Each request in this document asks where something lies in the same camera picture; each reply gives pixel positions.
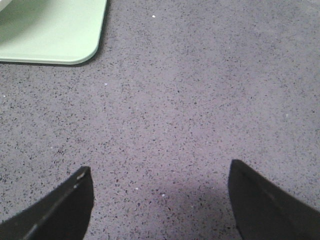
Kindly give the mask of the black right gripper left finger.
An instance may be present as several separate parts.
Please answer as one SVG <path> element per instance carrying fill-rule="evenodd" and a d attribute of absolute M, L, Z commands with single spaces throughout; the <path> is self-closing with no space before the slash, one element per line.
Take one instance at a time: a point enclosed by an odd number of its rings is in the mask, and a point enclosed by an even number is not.
<path fill-rule="evenodd" d="M 2 240 L 82 240 L 94 206 L 91 169 L 80 167 L 43 199 L 0 225 Z"/>

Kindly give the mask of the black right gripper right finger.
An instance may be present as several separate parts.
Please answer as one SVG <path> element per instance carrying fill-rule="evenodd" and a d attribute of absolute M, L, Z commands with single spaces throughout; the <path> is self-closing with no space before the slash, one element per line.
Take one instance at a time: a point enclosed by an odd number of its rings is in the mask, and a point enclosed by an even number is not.
<path fill-rule="evenodd" d="M 320 213 L 265 179 L 243 161 L 230 164 L 228 193 L 244 240 L 318 240 Z"/>

